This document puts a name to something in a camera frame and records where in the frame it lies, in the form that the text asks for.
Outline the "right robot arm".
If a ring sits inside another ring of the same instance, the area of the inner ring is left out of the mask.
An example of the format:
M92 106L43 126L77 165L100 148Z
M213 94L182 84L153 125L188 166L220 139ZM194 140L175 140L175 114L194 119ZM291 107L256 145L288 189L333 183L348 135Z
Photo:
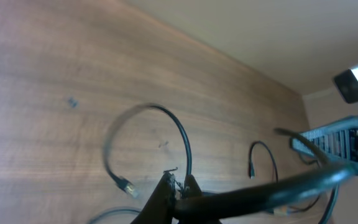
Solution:
M315 144L331 160L353 164L358 175L358 116L349 116L300 135Z

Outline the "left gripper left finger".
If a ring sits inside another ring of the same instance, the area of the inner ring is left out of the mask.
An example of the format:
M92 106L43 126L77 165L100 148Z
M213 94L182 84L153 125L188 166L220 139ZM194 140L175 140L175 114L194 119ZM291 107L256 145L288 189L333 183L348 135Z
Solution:
M175 176L165 172L144 208L131 224L171 224L175 201Z

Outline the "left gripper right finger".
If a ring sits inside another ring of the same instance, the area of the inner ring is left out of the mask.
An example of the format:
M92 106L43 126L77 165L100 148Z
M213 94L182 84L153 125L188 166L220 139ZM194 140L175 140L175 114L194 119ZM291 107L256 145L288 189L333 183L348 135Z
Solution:
M187 175L184 181L183 190L181 190L181 199L203 196L203 193L193 175ZM179 224L221 224L219 220L197 221L180 220Z

